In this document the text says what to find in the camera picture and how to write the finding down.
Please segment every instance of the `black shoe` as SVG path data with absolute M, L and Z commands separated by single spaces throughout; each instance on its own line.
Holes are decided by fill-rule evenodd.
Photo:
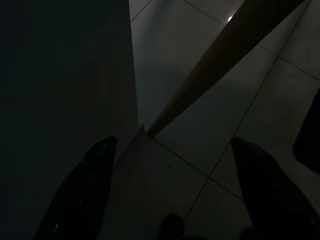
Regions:
M 157 240 L 176 240 L 184 234 L 185 222 L 176 215 L 170 214 L 161 223 Z
M 248 227 L 241 234 L 240 240 L 256 240 L 255 231 L 253 228 Z

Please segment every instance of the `wall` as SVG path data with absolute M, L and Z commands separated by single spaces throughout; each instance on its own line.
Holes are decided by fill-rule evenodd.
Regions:
M 127 0 L 0 3 L 1 239 L 32 239 L 97 141 L 138 128 Z

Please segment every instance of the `floor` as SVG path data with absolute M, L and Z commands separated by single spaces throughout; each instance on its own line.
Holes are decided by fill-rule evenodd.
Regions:
M 131 0 L 139 119 L 148 130 L 243 0 Z M 292 148 L 320 88 L 320 1 L 306 0 L 218 84 L 114 170 L 99 239 L 156 239 L 169 213 L 185 234 L 237 240 L 251 225 L 233 136 L 272 154 L 320 214 L 320 175 Z

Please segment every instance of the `white tile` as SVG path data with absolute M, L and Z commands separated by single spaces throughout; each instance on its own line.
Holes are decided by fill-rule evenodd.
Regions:
M 312 0 L 281 57 L 320 79 L 320 1 Z
M 229 144 L 211 178 L 227 188 L 229 191 L 242 198 L 238 181 L 237 167 L 234 153 Z
M 206 178 L 143 137 L 116 165 L 99 239 L 156 239 L 167 214 L 184 217 Z
M 146 130 L 222 28 L 182 0 L 153 0 L 132 22 L 138 114 Z
M 227 24 L 229 17 L 233 16 L 243 0 L 186 0 L 195 8 L 208 14 L 217 21 Z M 270 32 L 260 45 L 274 54 L 278 54 L 288 39 L 299 17 L 306 8 L 309 0 L 305 0 L 285 20 L 283 20 L 272 32 Z
M 185 235 L 238 240 L 251 227 L 245 203 L 209 181 L 185 222 Z
M 131 21 L 148 4 L 149 1 L 150 0 L 129 0 L 130 20 Z
M 302 165 L 293 155 L 293 145 L 318 88 L 319 81 L 279 59 L 236 136 L 273 155 L 286 175 L 320 213 L 320 175 Z M 241 190 L 231 152 L 230 147 L 213 178 L 239 195 Z
M 156 139 L 209 175 L 271 68 L 275 56 L 255 47 Z

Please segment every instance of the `floor tile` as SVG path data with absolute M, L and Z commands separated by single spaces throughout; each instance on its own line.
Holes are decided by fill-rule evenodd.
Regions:
M 320 1 L 312 0 L 281 57 L 320 79 Z
M 274 60 L 270 52 L 254 48 L 156 139 L 209 175 Z
M 99 239 L 156 239 L 162 219 L 184 217 L 206 178 L 145 136 L 114 167 Z
M 227 24 L 228 19 L 235 14 L 243 0 L 186 0 L 200 11 L 208 14 L 217 21 Z M 272 32 L 270 32 L 260 45 L 274 54 L 278 54 L 284 46 L 291 31 L 306 8 L 309 0 L 305 0 L 285 20 L 283 20 Z
M 278 59 L 235 136 L 273 155 L 320 213 L 320 175 L 302 165 L 293 155 L 293 145 L 318 88 L 319 81 Z M 231 153 L 229 147 L 213 179 L 239 195 L 241 190 Z
M 148 4 L 149 1 L 150 0 L 129 0 L 130 20 L 131 21 Z
M 238 240 L 251 221 L 245 203 L 209 181 L 185 222 L 185 235 Z
M 138 114 L 146 130 L 222 28 L 183 0 L 152 0 L 132 22 Z

